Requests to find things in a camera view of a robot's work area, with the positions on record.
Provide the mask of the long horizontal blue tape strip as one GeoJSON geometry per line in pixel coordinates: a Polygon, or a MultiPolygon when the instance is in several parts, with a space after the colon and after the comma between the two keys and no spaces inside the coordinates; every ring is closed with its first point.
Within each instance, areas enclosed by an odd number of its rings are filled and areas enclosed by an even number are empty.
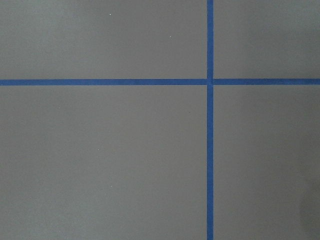
{"type": "Polygon", "coordinates": [[[2,79],[1,86],[256,86],[319,85],[318,78],[214,78],[214,79],[2,79]]]}

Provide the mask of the vertical blue tape strip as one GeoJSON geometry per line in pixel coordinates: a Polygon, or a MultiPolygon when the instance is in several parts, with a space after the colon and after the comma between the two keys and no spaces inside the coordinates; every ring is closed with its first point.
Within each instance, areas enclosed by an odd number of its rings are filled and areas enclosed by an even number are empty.
{"type": "Polygon", "coordinates": [[[206,150],[206,238],[214,239],[214,1],[207,2],[207,150],[206,150]]]}

